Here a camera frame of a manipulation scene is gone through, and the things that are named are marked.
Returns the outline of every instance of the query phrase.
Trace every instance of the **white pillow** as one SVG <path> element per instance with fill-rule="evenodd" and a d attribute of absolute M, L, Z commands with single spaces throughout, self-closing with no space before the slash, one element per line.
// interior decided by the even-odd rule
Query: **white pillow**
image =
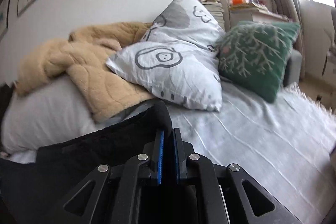
<path fill-rule="evenodd" d="M 84 97 L 64 75 L 23 98 L 13 94 L 2 122 L 1 141 L 12 154 L 95 131 Z"/>
<path fill-rule="evenodd" d="M 198 0 L 173 0 L 142 42 L 110 56 L 106 65 L 159 98 L 190 109 L 219 111 L 216 45 L 224 35 Z"/>

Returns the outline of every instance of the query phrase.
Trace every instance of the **beige fleece blanket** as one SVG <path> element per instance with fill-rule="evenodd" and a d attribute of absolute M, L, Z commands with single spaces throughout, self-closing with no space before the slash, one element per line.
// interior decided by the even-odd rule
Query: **beige fleece blanket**
<path fill-rule="evenodd" d="M 66 39 L 53 39 L 24 58 L 18 70 L 17 93 L 24 96 L 67 73 L 103 121 L 153 96 L 142 86 L 112 73 L 105 61 L 122 47 L 138 42 L 151 23 L 121 22 L 80 28 Z"/>

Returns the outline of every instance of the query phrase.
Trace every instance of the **patterned pillow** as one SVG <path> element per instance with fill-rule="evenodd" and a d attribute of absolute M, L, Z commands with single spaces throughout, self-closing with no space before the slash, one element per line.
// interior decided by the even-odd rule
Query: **patterned pillow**
<path fill-rule="evenodd" d="M 190 109 L 219 111 L 216 44 L 224 35 L 198 0 L 173 0 L 141 42 L 110 56 L 106 65 L 159 98 Z"/>
<path fill-rule="evenodd" d="M 221 44 L 219 74 L 274 102 L 299 29 L 298 23 L 239 22 Z"/>

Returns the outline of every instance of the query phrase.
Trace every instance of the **green cushion with branch pattern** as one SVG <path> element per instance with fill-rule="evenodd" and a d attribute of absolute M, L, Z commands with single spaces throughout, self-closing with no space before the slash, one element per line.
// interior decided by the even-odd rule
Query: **green cushion with branch pattern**
<path fill-rule="evenodd" d="M 240 21 L 224 37 L 219 74 L 274 102 L 300 25 Z"/>

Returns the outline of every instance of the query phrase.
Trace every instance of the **wooden floor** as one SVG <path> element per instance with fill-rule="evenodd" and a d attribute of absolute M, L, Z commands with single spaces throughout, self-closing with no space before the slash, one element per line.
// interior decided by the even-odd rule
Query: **wooden floor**
<path fill-rule="evenodd" d="M 336 108 L 336 87 L 306 74 L 305 78 L 299 82 L 299 87 L 311 99 L 316 100 L 317 96 L 321 96 L 321 103 L 326 108 Z"/>

